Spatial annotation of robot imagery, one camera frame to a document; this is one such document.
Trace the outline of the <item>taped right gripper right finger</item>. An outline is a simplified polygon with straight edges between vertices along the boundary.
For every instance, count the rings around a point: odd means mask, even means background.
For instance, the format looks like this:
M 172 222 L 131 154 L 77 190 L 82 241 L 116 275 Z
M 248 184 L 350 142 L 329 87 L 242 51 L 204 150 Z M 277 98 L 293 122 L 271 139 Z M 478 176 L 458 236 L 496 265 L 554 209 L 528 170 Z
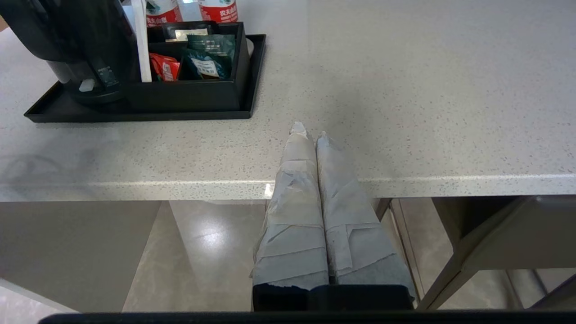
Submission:
M 376 216 L 344 149 L 326 132 L 315 144 L 329 274 L 338 285 L 401 285 L 416 298 L 403 257 Z

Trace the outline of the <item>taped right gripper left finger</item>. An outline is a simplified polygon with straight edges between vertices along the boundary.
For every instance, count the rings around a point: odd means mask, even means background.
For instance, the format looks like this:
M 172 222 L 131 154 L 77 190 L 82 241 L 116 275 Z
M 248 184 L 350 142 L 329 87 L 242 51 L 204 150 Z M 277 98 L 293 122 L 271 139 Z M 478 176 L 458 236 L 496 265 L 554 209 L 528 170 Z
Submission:
M 315 145 L 298 121 L 284 146 L 251 278 L 254 286 L 314 289 L 329 284 Z

